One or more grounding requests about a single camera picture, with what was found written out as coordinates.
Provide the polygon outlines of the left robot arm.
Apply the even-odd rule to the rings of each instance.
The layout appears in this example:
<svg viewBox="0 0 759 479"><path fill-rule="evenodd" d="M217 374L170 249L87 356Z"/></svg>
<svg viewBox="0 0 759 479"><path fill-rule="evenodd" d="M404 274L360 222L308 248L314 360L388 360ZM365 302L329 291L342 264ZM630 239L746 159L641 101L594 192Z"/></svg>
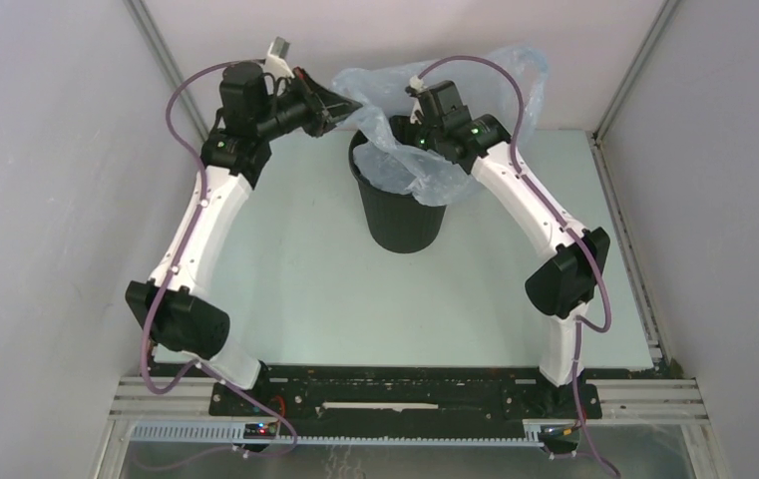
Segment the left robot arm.
<svg viewBox="0 0 759 479"><path fill-rule="evenodd" d="M222 73L221 106L202 146L190 150L197 169L190 202L159 264L147 280L129 283L125 299L143 330L142 367L150 343L177 352L235 386L233 403L254 416L269 407L271 389L258 380L263 364L240 345L228 313L207 299L218 257L271 158L272 142L296 130L319 138L362 105L299 67L248 60L209 70Z"/></svg>

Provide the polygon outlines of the light blue plastic trash bag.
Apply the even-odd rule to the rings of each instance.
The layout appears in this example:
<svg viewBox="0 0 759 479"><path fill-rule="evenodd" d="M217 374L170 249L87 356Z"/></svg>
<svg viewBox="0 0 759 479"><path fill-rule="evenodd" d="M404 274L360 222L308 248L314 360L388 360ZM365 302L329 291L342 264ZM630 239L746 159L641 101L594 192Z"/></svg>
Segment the light blue plastic trash bag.
<svg viewBox="0 0 759 479"><path fill-rule="evenodd" d="M533 135L549 65L532 47L455 55L378 70L349 68L334 92L361 103L345 126L364 138L353 163L367 184L442 207L481 189L471 169L493 145Z"/></svg>

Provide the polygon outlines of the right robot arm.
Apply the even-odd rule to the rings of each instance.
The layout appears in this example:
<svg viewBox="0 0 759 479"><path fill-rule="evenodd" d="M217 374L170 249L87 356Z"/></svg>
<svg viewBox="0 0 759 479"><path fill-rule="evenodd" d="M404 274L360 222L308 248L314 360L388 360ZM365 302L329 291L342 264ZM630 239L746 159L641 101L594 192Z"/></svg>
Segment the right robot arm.
<svg viewBox="0 0 759 479"><path fill-rule="evenodd" d="M542 413L561 417L576 403L571 381L579 375L576 328L598 290L610 248L602 228L593 231L570 215L524 164L502 123L473 118L457 86L425 86L412 78L414 100L407 131L416 148L432 151L484 186L527 235L541 265L525 282L533 307L549 322L540 372L549 382L536 391Z"/></svg>

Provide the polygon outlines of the black cylindrical trash bin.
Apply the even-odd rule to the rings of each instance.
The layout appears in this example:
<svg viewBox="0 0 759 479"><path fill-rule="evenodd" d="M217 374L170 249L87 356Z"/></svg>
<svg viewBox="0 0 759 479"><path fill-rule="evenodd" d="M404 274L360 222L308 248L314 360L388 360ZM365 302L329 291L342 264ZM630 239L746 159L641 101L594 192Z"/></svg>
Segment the black cylindrical trash bin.
<svg viewBox="0 0 759 479"><path fill-rule="evenodd" d="M430 246L437 238L446 206L420 204L412 195L382 191L370 184L355 164L355 149L368 145L357 130L348 146L348 166L357 183L369 233L374 241L395 253L414 253Z"/></svg>

